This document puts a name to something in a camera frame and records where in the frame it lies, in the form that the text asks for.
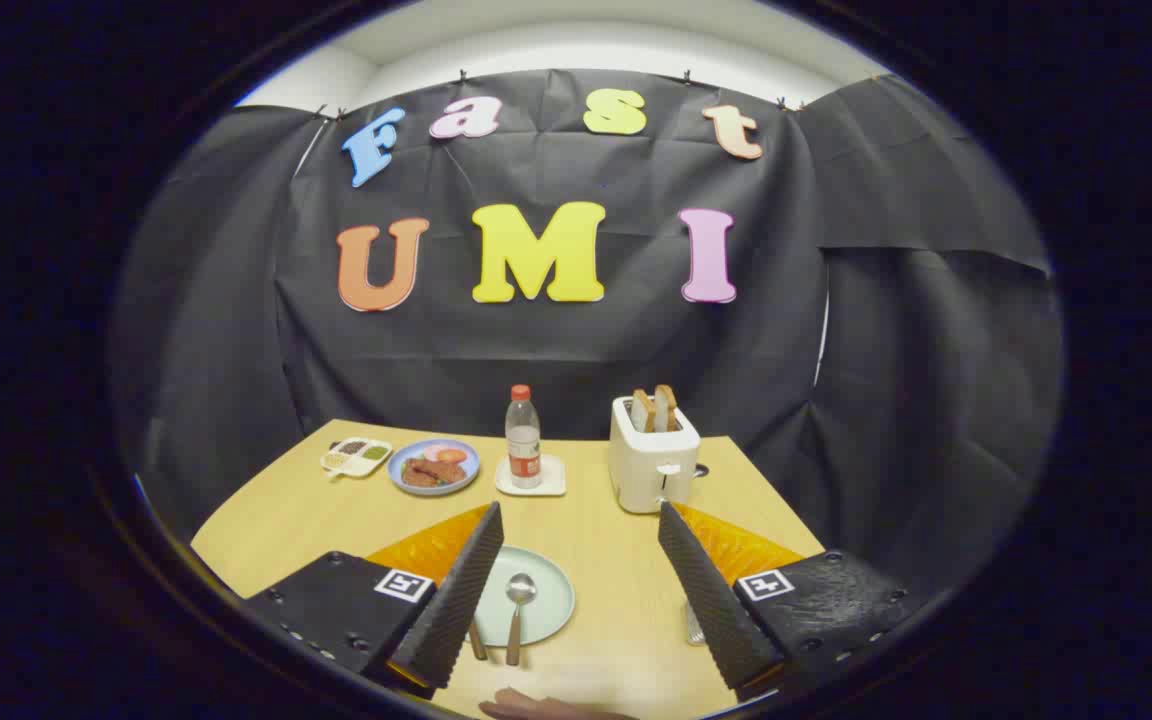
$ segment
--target plastic bottle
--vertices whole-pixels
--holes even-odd
[[[531,388],[509,388],[509,409],[503,415],[503,439],[509,452],[509,479],[515,487],[540,484],[540,415],[531,404]]]

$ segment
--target letter m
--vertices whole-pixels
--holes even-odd
[[[550,266],[554,282],[545,291],[555,302],[602,300],[602,285],[594,268],[598,223],[607,217],[594,202],[567,202],[554,211],[540,240],[515,205],[488,205],[473,213],[483,228],[483,276],[473,288],[477,302],[509,302],[513,286],[506,282],[506,265],[526,300],[536,300]]]

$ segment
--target white toaster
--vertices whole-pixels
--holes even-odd
[[[685,502],[691,495],[691,477],[700,437],[690,420],[675,410],[679,430],[641,433],[630,422],[631,397],[612,401],[612,438],[607,467],[612,491],[623,509],[660,511],[660,501]]]

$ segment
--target letter f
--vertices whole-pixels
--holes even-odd
[[[382,115],[371,120],[366,127],[354,132],[349,141],[344,141],[342,150],[349,151],[349,159],[353,160],[353,185],[358,187],[367,182],[376,173],[389,167],[393,156],[381,150],[388,150],[397,142],[397,131],[393,123],[407,115],[402,108],[386,109]]]

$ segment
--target light green plate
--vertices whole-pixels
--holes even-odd
[[[513,620],[515,605],[505,591],[515,573],[529,574],[536,583],[535,600],[522,606],[522,644],[539,642],[558,632],[576,609],[576,591],[556,564],[530,550],[506,544],[500,546],[488,584],[479,597],[479,607],[473,612],[483,644],[503,647],[509,642],[509,620]]]

